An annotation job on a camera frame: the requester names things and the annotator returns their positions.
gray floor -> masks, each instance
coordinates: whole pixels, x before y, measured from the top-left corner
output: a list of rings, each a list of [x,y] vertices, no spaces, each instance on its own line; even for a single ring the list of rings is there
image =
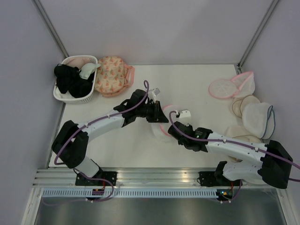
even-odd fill
[[[40,206],[39,225],[285,225],[275,193],[242,190],[231,204],[207,199],[114,198]],[[47,203],[70,198],[46,198]]]

white mesh laundry bag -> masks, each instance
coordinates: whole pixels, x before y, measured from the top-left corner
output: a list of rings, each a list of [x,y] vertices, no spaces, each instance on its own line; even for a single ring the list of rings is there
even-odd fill
[[[208,88],[210,95],[219,99],[243,98],[252,95],[254,90],[254,73],[252,71],[239,74],[231,80],[215,80]]]
[[[247,95],[252,95],[255,90],[254,73],[248,71],[235,76],[231,79],[237,86],[238,91],[233,95],[235,98],[243,98]]]
[[[250,103],[243,111],[244,127],[258,138],[269,139],[274,133],[276,122],[273,106],[269,103]]]

pink mesh laundry bag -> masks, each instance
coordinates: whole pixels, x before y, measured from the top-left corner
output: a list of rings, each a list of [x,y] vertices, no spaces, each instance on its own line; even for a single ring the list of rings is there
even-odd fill
[[[254,90],[254,73],[252,71],[239,74],[231,80],[215,80],[209,86],[210,95],[219,99],[243,98],[252,95]]]

white cloth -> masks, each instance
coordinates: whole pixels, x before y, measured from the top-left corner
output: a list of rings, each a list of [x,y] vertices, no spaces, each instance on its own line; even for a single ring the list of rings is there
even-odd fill
[[[250,103],[260,103],[260,100],[253,95],[248,95],[244,98],[242,98],[242,97],[234,98],[233,102],[232,102],[232,107],[231,107],[233,114],[236,115],[237,117],[242,118],[243,111],[244,111],[246,105],[248,105]]]
[[[92,62],[89,62],[87,64],[85,64],[82,68],[81,68],[81,71],[79,73],[79,76],[82,78],[82,79],[85,79],[87,80],[89,78],[89,76],[95,72],[95,70],[100,67],[100,64],[95,64],[95,63],[92,63]]]
[[[269,139],[275,130],[275,114],[269,103],[250,103],[243,111],[243,124],[258,138]]]
[[[251,143],[261,143],[262,142],[258,137],[251,134],[243,126],[238,126],[238,125],[229,127],[226,130],[225,136],[239,139],[239,140],[245,141],[245,142],[251,142]]]
[[[65,98],[65,99],[71,99],[71,98],[74,98],[68,91],[66,92],[66,94],[62,94],[60,92],[60,90],[58,89],[58,87],[55,87],[55,95],[56,97],[58,98]]]

floral bag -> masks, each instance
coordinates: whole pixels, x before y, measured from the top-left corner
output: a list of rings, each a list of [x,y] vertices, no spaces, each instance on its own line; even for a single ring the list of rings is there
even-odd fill
[[[106,56],[98,60],[95,90],[104,97],[121,94],[134,82],[135,69],[118,56]]]

